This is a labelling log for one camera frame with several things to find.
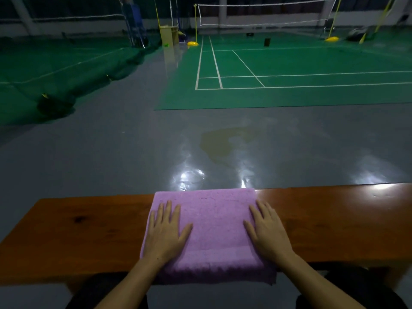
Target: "black pants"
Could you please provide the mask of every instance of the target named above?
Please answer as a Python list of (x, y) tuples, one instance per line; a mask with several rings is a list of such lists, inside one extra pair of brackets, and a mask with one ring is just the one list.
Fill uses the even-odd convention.
[[(73, 296), (66, 309), (94, 309), (126, 275), (126, 272), (94, 275)], [(366, 309), (407, 309), (407, 306), (394, 291), (366, 269), (337, 266), (325, 278), (361, 303)], [(139, 309), (148, 309), (146, 296)], [(312, 306), (301, 295), (296, 300), (296, 309), (312, 309)]]

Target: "wooden bench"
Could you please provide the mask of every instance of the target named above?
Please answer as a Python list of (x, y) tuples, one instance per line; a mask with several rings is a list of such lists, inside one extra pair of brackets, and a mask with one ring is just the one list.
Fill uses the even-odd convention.
[[(412, 184), (256, 190), (308, 262), (390, 266), (412, 261)], [(0, 244), (0, 285), (76, 285), (128, 271), (139, 258), (153, 195), (40, 199)]]

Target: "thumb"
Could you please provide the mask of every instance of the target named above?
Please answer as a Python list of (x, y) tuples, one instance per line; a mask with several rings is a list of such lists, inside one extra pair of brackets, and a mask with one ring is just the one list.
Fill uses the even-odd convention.
[(192, 232), (193, 229), (193, 223), (187, 224), (183, 230), (182, 233), (179, 236), (179, 242), (181, 242), (183, 245), (186, 243), (186, 241), (189, 238), (190, 233)]
[(253, 243), (255, 243), (258, 240), (258, 237), (255, 232), (255, 228), (252, 226), (252, 224), (249, 221), (243, 220), (243, 225), (249, 234), (250, 239), (252, 240)]

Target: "wooden podium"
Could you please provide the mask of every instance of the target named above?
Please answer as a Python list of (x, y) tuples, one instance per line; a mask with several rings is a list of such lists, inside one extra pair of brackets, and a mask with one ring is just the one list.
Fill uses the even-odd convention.
[(173, 46), (179, 43), (179, 30), (177, 26), (160, 26), (160, 36), (162, 45), (168, 44)]

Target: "purple towel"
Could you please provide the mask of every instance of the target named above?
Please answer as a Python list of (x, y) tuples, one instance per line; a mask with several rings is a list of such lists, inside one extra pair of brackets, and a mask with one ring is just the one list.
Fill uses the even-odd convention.
[(187, 223), (193, 223), (193, 230), (182, 254), (163, 268), (157, 283), (275, 283), (276, 266), (257, 255), (243, 226), (243, 220), (253, 222), (248, 206), (255, 205), (255, 190), (157, 192), (150, 211), (168, 200), (172, 208), (181, 205), (180, 232)]

